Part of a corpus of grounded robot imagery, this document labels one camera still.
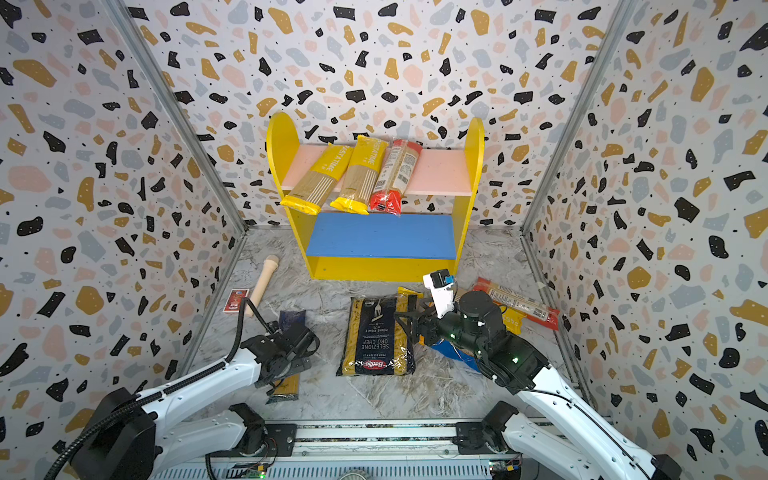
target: blue shelf board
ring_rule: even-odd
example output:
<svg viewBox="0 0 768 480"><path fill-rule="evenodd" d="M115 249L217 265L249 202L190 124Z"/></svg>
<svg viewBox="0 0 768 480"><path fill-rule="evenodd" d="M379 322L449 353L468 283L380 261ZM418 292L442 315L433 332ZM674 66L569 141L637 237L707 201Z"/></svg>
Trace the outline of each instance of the blue shelf board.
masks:
<svg viewBox="0 0 768 480"><path fill-rule="evenodd" d="M450 215L321 213L308 257L455 260Z"/></svg>

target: spaghetti package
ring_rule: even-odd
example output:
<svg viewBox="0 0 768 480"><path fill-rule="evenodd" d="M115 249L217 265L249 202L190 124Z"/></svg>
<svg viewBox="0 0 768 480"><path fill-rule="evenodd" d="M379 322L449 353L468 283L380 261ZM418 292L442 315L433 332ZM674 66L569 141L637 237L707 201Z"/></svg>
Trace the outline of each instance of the spaghetti package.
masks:
<svg viewBox="0 0 768 480"><path fill-rule="evenodd" d="M280 311L280 318L277 320L277 325L280 330L287 332L291 325L294 323L306 322L306 310L300 312L284 312ZM266 400L266 404L285 402L286 400L298 400L299 399L299 375L291 375L290 377L283 379L277 387L273 388L268 394L269 398Z"/></svg>
<svg viewBox="0 0 768 480"><path fill-rule="evenodd" d="M533 320L549 329L557 330L559 328L558 315L560 315L560 310L542 305L536 300L527 298L506 286L501 286L479 276L473 290L486 292L494 302L524 313L529 320Z"/></svg>
<svg viewBox="0 0 768 480"><path fill-rule="evenodd" d="M371 195L371 210L400 215L402 195L413 175L422 146L403 139L392 143L392 150L384 161L379 181Z"/></svg>
<svg viewBox="0 0 768 480"><path fill-rule="evenodd" d="M413 345L395 312L415 310L416 295L352 298L337 376L405 375L416 370Z"/></svg>
<svg viewBox="0 0 768 480"><path fill-rule="evenodd" d="M352 147L328 145L299 183L280 202L308 215L317 215L338 183L352 156Z"/></svg>
<svg viewBox="0 0 768 480"><path fill-rule="evenodd" d="M357 145L349 159L344 183L339 197L331 207L350 214L368 214L368 200L371 198L376 178L382 167L387 143L378 138L357 136Z"/></svg>

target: red pasta package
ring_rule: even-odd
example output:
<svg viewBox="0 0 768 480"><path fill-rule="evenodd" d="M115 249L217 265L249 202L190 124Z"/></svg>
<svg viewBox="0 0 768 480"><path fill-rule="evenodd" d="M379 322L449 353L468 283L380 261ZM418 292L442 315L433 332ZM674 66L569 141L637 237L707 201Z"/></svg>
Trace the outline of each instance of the red pasta package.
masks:
<svg viewBox="0 0 768 480"><path fill-rule="evenodd" d="M421 153L422 146L412 141L398 139L392 142L392 150L373 188L371 210L400 215L402 195L406 192Z"/></svg>

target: barilla logo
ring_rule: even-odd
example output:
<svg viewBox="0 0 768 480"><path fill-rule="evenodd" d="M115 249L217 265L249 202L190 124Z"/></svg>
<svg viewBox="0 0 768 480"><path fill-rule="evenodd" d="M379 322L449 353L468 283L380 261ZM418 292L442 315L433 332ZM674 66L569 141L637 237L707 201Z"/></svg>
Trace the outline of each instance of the barilla logo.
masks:
<svg viewBox="0 0 768 480"><path fill-rule="evenodd" d="M383 370L386 368L386 362L384 360L366 360L362 363L362 367L366 370Z"/></svg>

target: pink shelf board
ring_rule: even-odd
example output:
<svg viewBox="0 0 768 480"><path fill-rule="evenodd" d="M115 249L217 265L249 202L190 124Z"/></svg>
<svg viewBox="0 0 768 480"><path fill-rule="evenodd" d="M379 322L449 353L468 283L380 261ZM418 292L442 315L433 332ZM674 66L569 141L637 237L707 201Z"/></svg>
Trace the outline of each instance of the pink shelf board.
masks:
<svg viewBox="0 0 768 480"><path fill-rule="evenodd" d="M283 180L283 190L292 190L325 149L326 145L301 145ZM341 191L343 181L344 177L336 184L333 191ZM406 194L467 197L472 195L472 184L469 183L464 151L427 148L422 150Z"/></svg>

